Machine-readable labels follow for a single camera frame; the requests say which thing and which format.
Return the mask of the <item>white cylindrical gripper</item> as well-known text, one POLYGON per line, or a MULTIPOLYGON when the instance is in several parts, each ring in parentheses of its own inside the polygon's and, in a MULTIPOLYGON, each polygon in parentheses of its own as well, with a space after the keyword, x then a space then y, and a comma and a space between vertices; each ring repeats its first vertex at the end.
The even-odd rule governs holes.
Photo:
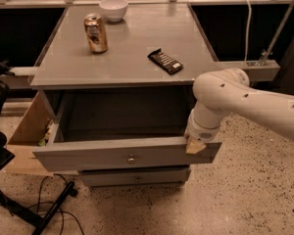
POLYGON ((185 136, 189 137, 186 144, 186 153, 195 155, 206 148, 205 143, 212 141, 218 134, 221 119, 211 113, 203 115, 191 111, 185 129, 185 136))

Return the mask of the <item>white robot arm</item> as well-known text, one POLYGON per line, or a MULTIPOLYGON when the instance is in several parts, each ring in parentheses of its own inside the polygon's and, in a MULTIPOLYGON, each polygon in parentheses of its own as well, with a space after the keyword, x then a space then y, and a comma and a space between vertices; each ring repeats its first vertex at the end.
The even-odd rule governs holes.
POLYGON ((196 104, 186 129, 186 152, 195 155, 212 141, 221 121, 235 113, 294 141, 294 96, 256 90, 241 69, 210 71, 193 83, 196 104))

